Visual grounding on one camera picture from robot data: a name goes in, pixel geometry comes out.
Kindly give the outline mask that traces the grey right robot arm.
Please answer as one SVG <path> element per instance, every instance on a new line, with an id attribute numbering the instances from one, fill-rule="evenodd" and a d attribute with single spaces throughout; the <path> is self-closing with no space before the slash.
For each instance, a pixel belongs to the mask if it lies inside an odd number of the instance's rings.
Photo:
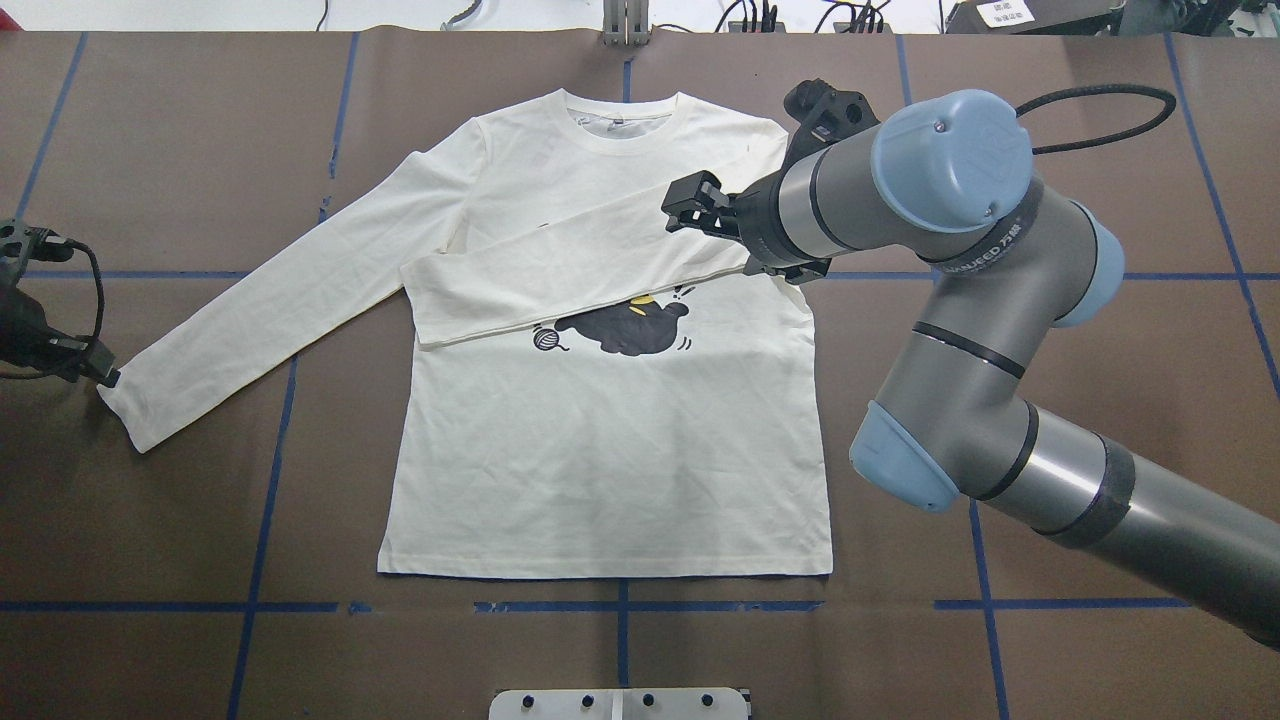
<path id="1" fill-rule="evenodd" d="M 1020 106 L 965 88 L 879 120 L 861 94 L 804 81 L 783 101 L 799 126 L 781 168 L 736 193 L 708 170 L 673 181 L 666 228 L 740 243 L 746 274 L 790 284 L 846 254 L 909 249 L 937 281 L 851 443 L 858 473 L 932 512 L 960 495 L 988 503 L 1276 648 L 1275 521 L 1018 396 L 1047 332 L 1092 319 L 1125 275 L 1115 234 L 1036 173 L 1021 118 L 1106 94 L 1162 108 L 1073 149 L 1142 135 L 1176 106 L 1143 85 Z"/>

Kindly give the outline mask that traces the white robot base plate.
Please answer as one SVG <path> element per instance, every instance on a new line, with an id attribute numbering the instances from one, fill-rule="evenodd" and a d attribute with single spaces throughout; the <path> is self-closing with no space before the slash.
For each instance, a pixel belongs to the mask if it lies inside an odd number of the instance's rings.
<path id="1" fill-rule="evenodd" d="M 509 689 L 489 719 L 753 719 L 751 694 L 732 687 Z"/>

